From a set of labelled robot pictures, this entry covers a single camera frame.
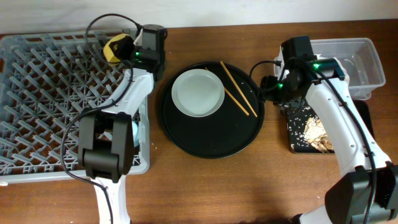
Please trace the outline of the light blue cup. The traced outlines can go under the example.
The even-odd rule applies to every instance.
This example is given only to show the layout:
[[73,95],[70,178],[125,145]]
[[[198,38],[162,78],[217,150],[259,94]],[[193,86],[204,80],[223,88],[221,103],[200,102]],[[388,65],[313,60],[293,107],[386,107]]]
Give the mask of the light blue cup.
[[139,146],[139,125],[136,122],[132,122],[132,133],[134,147]]

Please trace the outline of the white napkin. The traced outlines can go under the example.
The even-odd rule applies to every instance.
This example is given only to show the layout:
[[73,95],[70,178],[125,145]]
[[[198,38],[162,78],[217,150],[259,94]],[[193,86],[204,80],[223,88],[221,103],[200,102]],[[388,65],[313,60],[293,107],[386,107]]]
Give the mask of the white napkin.
[[[330,57],[325,57],[322,54],[317,54],[317,58],[319,60],[330,59]],[[338,66],[340,68],[340,71],[338,72],[338,75],[344,75],[344,81],[346,82],[347,85],[349,85],[350,77],[348,75],[348,72],[346,71],[346,69],[342,66],[341,62],[336,57],[332,57],[332,59],[336,61],[336,63],[338,64]],[[331,71],[332,71],[331,68],[328,68],[328,69],[323,68],[322,69],[322,72],[326,72],[326,76],[328,78],[332,77]]]

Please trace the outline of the food scraps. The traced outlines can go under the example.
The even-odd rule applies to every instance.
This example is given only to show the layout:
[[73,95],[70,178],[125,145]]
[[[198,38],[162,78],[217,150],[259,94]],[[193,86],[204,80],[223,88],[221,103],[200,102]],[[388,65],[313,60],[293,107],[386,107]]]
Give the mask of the food scraps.
[[334,151],[325,128],[321,120],[317,117],[309,117],[309,119],[307,119],[303,131],[303,140],[306,146],[311,146],[321,153]]

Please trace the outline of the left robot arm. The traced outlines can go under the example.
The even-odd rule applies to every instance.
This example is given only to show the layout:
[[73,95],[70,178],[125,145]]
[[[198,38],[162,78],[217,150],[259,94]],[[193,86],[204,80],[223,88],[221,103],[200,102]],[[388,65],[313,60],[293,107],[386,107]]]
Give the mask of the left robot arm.
[[67,126],[60,143],[60,156],[75,123],[78,127],[78,164],[85,176],[70,177],[95,188],[100,223],[130,223],[126,203],[126,177],[144,174],[150,167],[150,134],[147,97],[162,79],[166,67],[165,27],[135,23],[135,35],[119,34],[103,46],[103,55],[93,54],[109,66],[125,64],[117,89],[99,106],[85,108]]

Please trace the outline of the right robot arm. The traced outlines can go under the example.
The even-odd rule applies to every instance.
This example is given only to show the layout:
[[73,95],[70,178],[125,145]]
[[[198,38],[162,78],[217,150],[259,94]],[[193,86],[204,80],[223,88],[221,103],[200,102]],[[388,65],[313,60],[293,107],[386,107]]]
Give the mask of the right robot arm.
[[324,204],[293,223],[376,223],[397,218],[397,166],[375,142],[356,109],[335,58],[319,59],[308,36],[284,41],[279,76],[261,80],[257,99],[288,116],[308,104],[320,118],[338,160],[341,179]]

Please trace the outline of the yellow bowl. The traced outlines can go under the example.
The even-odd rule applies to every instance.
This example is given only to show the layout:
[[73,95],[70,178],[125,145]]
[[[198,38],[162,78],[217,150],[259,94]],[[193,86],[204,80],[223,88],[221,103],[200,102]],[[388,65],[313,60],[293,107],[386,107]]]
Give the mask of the yellow bowl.
[[108,63],[119,63],[122,61],[116,57],[116,43],[117,43],[117,41],[119,41],[120,39],[122,39],[125,36],[129,36],[129,35],[127,35],[127,34],[116,35],[111,40],[109,40],[106,43],[106,45],[104,46],[103,54]]

